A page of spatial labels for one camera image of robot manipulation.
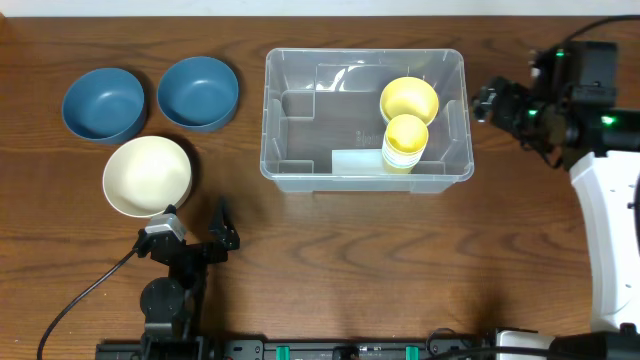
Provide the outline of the large cream bowl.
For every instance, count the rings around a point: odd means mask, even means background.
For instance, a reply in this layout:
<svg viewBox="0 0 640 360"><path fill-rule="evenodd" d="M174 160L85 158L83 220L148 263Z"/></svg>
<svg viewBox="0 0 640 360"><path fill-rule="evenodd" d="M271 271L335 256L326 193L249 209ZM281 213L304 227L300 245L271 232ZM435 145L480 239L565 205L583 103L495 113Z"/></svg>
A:
<svg viewBox="0 0 640 360"><path fill-rule="evenodd" d="M193 183L191 160L176 142L143 136L120 146L107 161L102 190L119 213L150 218L167 206L181 206Z"/></svg>

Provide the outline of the yellow plastic cup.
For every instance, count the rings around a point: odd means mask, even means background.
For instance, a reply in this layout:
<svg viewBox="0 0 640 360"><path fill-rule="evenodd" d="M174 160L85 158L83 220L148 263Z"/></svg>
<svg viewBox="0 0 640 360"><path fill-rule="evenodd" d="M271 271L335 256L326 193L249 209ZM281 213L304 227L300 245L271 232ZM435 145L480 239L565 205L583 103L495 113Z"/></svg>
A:
<svg viewBox="0 0 640 360"><path fill-rule="evenodd" d="M398 175L410 174L411 171L413 170L412 167L394 167L386 163L383 164L383 168L389 174L398 174Z"/></svg>
<svg viewBox="0 0 640 360"><path fill-rule="evenodd" d="M417 116L402 114L394 117L384 134L385 145L400 154L422 152L429 141L427 125Z"/></svg>

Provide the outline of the dark blue bowl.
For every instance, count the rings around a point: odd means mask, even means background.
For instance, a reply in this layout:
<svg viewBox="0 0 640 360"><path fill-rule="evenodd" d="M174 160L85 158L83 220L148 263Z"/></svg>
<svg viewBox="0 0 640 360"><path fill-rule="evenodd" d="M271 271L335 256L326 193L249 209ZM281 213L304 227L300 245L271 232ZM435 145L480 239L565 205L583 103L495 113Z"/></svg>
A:
<svg viewBox="0 0 640 360"><path fill-rule="evenodd" d="M76 136L98 144L134 138L147 118L146 94L132 73L99 68L77 79L63 98L61 115Z"/></svg>
<svg viewBox="0 0 640 360"><path fill-rule="evenodd" d="M223 61L183 59L162 76L156 98L163 115L187 130L214 132L235 116L240 96L235 72Z"/></svg>

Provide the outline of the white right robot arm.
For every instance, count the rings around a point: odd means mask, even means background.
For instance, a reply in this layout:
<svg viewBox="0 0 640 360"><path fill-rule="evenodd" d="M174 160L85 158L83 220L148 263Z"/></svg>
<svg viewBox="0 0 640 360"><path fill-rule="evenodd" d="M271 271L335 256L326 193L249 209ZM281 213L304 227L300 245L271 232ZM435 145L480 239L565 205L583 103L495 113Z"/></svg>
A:
<svg viewBox="0 0 640 360"><path fill-rule="evenodd" d="M500 329L485 358L639 356L639 113L615 105L617 54L610 42L564 41L532 62L531 86L495 77L472 99L477 120L568 171L592 276L590 332Z"/></svg>

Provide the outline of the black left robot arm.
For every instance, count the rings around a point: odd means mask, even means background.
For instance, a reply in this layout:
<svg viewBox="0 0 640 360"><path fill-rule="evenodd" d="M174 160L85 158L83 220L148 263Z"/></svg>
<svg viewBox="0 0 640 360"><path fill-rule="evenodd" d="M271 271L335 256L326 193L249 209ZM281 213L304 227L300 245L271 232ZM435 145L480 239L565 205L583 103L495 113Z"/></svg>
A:
<svg viewBox="0 0 640 360"><path fill-rule="evenodd" d="M211 240L189 244L187 230L173 205L139 231L133 247L138 257L149 257L168 267L168 275L151 281L140 297L147 337L184 341L198 327L208 267L227 261L228 253L240 247L223 199L218 201L208 232Z"/></svg>

